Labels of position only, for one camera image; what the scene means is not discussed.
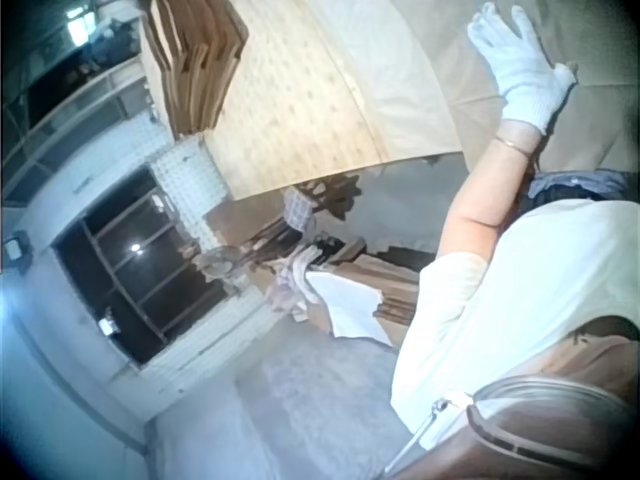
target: white paper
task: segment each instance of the white paper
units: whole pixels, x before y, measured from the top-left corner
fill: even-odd
[[[327,304],[336,337],[372,338],[391,346],[373,317],[382,302],[379,290],[329,272],[308,272],[306,278]]]

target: bracelet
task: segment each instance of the bracelet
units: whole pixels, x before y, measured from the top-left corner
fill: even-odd
[[[502,142],[507,147],[513,148],[516,152],[521,153],[522,155],[524,155],[527,158],[529,158],[531,155],[533,155],[533,152],[526,152],[523,149],[521,149],[520,147],[518,147],[515,143],[510,142],[509,140],[505,140],[504,138],[502,138],[499,135],[496,135],[495,139],[498,140],[499,142]]]

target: white wall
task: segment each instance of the white wall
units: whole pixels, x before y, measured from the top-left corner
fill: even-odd
[[[279,315],[257,289],[245,286],[205,315],[141,371],[103,337],[67,281],[52,242],[92,204],[143,164],[149,165],[203,248],[217,245],[203,215],[227,189],[196,138],[177,145],[146,112],[107,131],[65,165],[31,202],[19,228],[27,231],[34,262],[20,283],[42,321],[87,372],[136,418],[147,421],[215,374],[273,326]]]
[[[16,460],[42,479],[148,478],[144,450],[114,435],[99,414],[74,401],[8,310],[0,343],[2,433]]]

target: window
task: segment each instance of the window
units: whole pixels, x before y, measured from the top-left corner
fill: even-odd
[[[185,240],[176,227],[166,197],[143,169],[55,245],[96,321],[115,324],[110,338],[139,364],[226,297],[222,282],[206,283],[179,253]]]

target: plywood panel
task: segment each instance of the plywood panel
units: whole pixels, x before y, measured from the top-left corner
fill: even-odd
[[[218,125],[204,136],[234,198],[386,161],[306,7],[231,3],[249,40]]]

